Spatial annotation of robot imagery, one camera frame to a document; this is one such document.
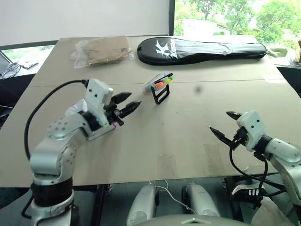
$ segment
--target robotic arm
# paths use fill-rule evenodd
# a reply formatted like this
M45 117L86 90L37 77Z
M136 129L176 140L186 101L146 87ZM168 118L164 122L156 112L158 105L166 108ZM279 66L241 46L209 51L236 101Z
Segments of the robotic arm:
M220 131L210 128L214 135L234 150L240 144L244 145L254 156L271 162L280 173L291 202L295 205L299 219L301 206L301 148L265 134L265 126L256 111L227 112L237 120L239 129L231 141Z
M87 111L80 111L54 121L46 137L36 146L30 158L33 171L32 225L79 225L78 207L73 204L72 175L76 150L87 140L112 129L115 123L132 113L140 102L131 102L122 110L117 104L131 93L112 97L113 89L96 79L89 80L85 95Z

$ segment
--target floor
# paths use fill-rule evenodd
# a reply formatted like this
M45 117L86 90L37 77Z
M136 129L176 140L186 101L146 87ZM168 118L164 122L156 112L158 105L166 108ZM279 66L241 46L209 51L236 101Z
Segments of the floor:
M279 175L269 176L270 180L281 183ZM222 217L232 218L229 199L226 190L220 178L195 178L168 180L169 191L178 200L181 200L181 189L190 182L195 182L202 185L211 195ZM104 209L102 213L102 226L117 226L125 225L127 214L134 201L136 194L140 189L148 184L147 182L114 184L112 185L112 193L107 195L104 200ZM163 181L156 181L159 186L166 186ZM267 192L275 191L268 185L265 185ZM0 225L1 226L30 226L30 221L21 217L21 211L31 196L29 191L7 207L0 210ZM80 208L81 225L88 226L91 218L91 212L94 201L94 194L91 192L75 192L75 204ZM280 194L274 198L274 202L281 210L285 210L288 203L287 194ZM256 212L251 209L252 205L242 203L241 209L244 216L244 221L250 223ZM182 214L183 208L175 203L166 192L160 192L160 205L157 207L157 216ZM297 225L296 214L293 213L290 220Z

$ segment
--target black cable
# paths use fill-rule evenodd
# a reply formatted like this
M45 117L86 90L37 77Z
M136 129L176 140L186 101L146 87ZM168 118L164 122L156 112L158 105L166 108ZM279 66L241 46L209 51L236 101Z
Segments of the black cable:
M266 197L272 197L272 196L281 194L281 193L283 193L283 192L286 192L286 189L282 189L282 190L279 190L279 191L274 192L274 193L271 193L271 194L263 194L263 196L266 196Z
M254 180L258 180L258 181L261 181L260 178L257 178L257 177L254 177L252 175L249 175L249 174L246 174L245 172L243 172L240 168L238 168L234 161L233 161L233 157L232 157L232 152L233 152L233 142L231 143L230 145L230 151L229 151L229 158L230 158L230 162L232 164L232 166L238 171L240 172L242 175L244 175L245 177L248 177L248 178L251 178L251 179L254 179Z
M23 210L22 210L22 217L27 218L27 219L31 219L32 217L26 214L26 211L30 205L30 203L33 201L33 195L30 197L30 199L28 200L27 204L24 206Z
M265 178L267 177L267 174L268 174L268 161L266 159L263 160L264 161L264 172L263 172L263 176L261 178L261 181L258 185L258 190L259 190L259 195L263 195L262 194L262 185L263 185L263 182L265 180Z
M63 83L62 85L56 87L54 90L52 90L50 93L47 94L46 97L44 97L44 99L38 104L38 106L36 106L36 108L32 111L32 113L30 114L26 126L25 126L25 130L24 130L24 147L25 147L25 153L27 156L27 159L30 159L30 152L29 152L29 147L28 147L28 130L29 130L29 125L32 121L32 118L34 117L35 113L39 110L39 108L48 100L48 98L54 94L55 92L57 92L59 89L61 89L62 87L72 84L72 83L83 83L86 87L87 87L87 80L72 80L72 81L68 81Z

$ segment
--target table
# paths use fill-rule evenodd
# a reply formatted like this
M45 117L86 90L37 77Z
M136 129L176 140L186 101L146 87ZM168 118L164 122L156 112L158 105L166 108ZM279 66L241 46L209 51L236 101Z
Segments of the table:
M133 50L144 39L130 37ZM231 110L257 110L269 136L301 145L300 98L267 57L260 61L209 61L181 66L150 66L137 59L73 69L69 56L79 40L68 38L57 43L0 130L1 187L23 187L32 182L23 132L33 108L55 86L86 77L105 81L115 94L131 91L129 101L141 99L142 103L125 118L124 126L77 151L76 186L237 175L227 146L209 130L212 126L232 138L238 127L225 113ZM169 97L156 105L151 95L141 94L140 87L161 71L172 71L174 80ZM41 107L30 127L30 150L44 137L47 126L61 118L84 93L83 86L70 85ZM263 163L244 147L233 155L241 169L248 167L247 173L263 172Z

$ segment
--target white cable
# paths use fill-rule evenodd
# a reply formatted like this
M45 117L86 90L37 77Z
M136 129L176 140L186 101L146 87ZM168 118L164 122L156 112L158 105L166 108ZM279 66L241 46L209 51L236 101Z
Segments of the white cable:
M168 182L167 182L166 180L163 180L163 181L166 183L166 189L168 189L168 187L169 187Z
M176 200L176 199L171 195L171 193L168 191L167 188L161 187L161 186L158 186L158 185L156 185L155 187L163 188L165 191L167 191L167 193L169 194L169 196L170 196L175 202L177 202L177 203L181 204L182 206L186 207L188 210L192 211L194 214L197 214L192 208L190 208L190 207L188 207L187 205L185 205L184 203L182 203L182 202Z
M7 107L7 108L14 109L13 107L8 107L8 106L4 106L4 105L0 105L0 107Z
M10 63L7 68L1 73L2 74L2 78L3 79L9 79L14 77L20 70L21 70L21 65L18 62L15 63ZM4 77L4 75L6 75L9 72L13 72L12 74L10 74L8 77Z

